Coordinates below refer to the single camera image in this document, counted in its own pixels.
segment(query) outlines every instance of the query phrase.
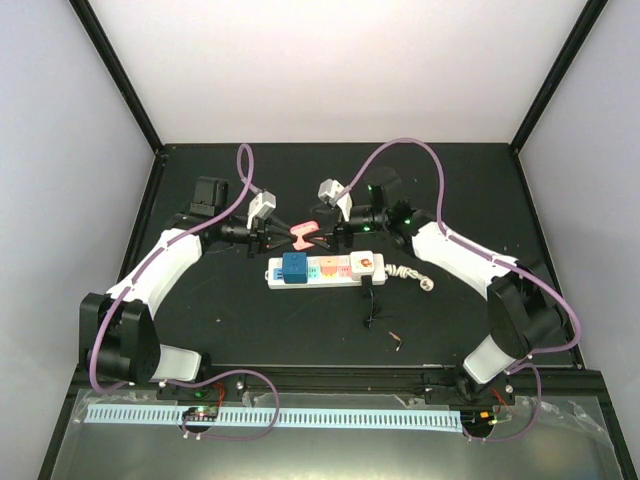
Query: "white cable tray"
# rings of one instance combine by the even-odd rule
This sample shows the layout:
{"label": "white cable tray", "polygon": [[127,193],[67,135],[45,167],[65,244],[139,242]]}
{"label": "white cable tray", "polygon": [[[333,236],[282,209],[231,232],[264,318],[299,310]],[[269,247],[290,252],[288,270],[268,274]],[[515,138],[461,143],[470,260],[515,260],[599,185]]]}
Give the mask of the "white cable tray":
{"label": "white cable tray", "polygon": [[[180,425],[190,407],[175,405],[89,405],[85,423]],[[266,427],[275,408],[222,407],[215,421],[189,421],[187,425]],[[276,427],[352,428],[378,430],[433,430],[462,432],[460,412],[431,410],[364,410],[281,408]]]}

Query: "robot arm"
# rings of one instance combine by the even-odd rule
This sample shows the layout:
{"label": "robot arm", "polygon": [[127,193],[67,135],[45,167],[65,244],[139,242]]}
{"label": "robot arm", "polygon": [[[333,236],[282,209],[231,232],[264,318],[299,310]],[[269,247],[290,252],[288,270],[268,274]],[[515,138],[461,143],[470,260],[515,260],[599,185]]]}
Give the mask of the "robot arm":
{"label": "robot arm", "polygon": [[[246,218],[227,217],[197,233],[183,235],[191,227],[218,215],[226,206],[227,183],[201,177],[187,213],[177,214],[170,227],[138,266],[106,294],[91,293],[80,305],[80,365],[88,370],[96,335],[106,312],[116,298],[129,289],[110,322],[98,353],[97,373],[136,384],[150,380],[192,381],[200,371],[202,354],[162,345],[153,318],[182,274],[196,263],[216,241],[248,246],[247,255],[263,253],[286,243],[293,236],[287,225],[273,218],[275,196],[260,192],[249,206]],[[272,235],[280,235],[276,240]]]}
{"label": "robot arm", "polygon": [[[565,324],[565,312],[546,292],[495,261],[518,266],[550,283],[544,263],[522,262],[493,252],[448,227],[443,233],[429,214],[411,208],[399,178],[391,169],[372,171],[367,183],[370,205],[349,205],[348,219],[343,207],[333,207],[332,198],[320,197],[327,205],[315,211],[324,228],[307,237],[320,233],[329,248],[336,251],[340,244],[350,248],[357,235],[384,232],[408,255],[446,270],[487,301],[490,333],[460,366],[464,378],[458,385],[466,398],[473,397]],[[457,241],[451,239],[453,234]],[[459,241],[490,260],[461,246]]]}

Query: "black table surface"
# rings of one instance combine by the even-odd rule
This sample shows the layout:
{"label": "black table surface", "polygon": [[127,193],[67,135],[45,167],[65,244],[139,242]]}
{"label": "black table surface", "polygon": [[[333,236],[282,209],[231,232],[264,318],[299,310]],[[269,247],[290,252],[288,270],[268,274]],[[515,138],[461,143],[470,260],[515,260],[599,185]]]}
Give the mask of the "black table surface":
{"label": "black table surface", "polygon": [[[254,183],[277,196],[276,214],[294,225],[311,219],[320,182],[351,181],[376,144],[256,144]],[[444,219],[460,234],[500,253],[543,258],[518,159],[506,144],[435,144],[446,193]],[[231,182],[229,204],[241,189],[235,167],[237,145],[169,146],[161,183],[145,229],[139,259],[165,223],[193,196],[196,179]],[[399,145],[375,166],[393,167],[412,205],[435,211],[437,175],[419,147]],[[367,202],[364,184],[352,192]],[[238,214],[246,215],[250,198]],[[206,351],[218,365],[245,366],[423,366],[453,365],[489,333],[485,301],[469,286],[434,265],[409,258],[382,236],[362,236],[356,249],[384,254],[386,263],[416,268],[435,281],[426,293],[414,280],[390,278],[378,287],[381,318],[367,330],[368,300],[359,289],[270,290],[267,256],[246,257],[243,245],[214,245],[167,295],[156,315],[162,343]],[[281,256],[280,249],[272,256]],[[328,252],[313,248],[309,255]],[[404,340],[395,350],[392,331]],[[558,332],[548,345],[566,343]],[[539,356],[540,365],[570,365],[567,353]]]}

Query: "white wall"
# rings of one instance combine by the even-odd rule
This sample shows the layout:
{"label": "white wall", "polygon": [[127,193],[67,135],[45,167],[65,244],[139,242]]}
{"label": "white wall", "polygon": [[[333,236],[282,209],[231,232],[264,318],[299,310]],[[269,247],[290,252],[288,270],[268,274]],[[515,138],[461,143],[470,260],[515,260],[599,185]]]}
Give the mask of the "white wall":
{"label": "white wall", "polygon": [[509,142],[586,0],[92,0],[165,142]]}
{"label": "white wall", "polygon": [[31,480],[153,156],[68,2],[1,2],[0,45],[0,469]]}
{"label": "white wall", "polygon": [[640,468],[640,2],[609,2],[522,157],[562,286]]}

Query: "pink object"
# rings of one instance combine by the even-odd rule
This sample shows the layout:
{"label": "pink object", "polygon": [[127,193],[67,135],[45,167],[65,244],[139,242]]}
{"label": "pink object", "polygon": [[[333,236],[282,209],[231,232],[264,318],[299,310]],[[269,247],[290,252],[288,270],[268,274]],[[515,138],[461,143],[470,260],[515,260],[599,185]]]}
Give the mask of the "pink object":
{"label": "pink object", "polygon": [[313,247],[313,243],[305,242],[302,239],[302,236],[306,235],[307,233],[315,232],[318,229],[318,224],[313,221],[301,223],[300,225],[294,225],[293,227],[291,227],[291,230],[289,231],[298,236],[298,240],[296,240],[293,244],[293,248],[295,248],[296,250],[305,250],[307,248]]}

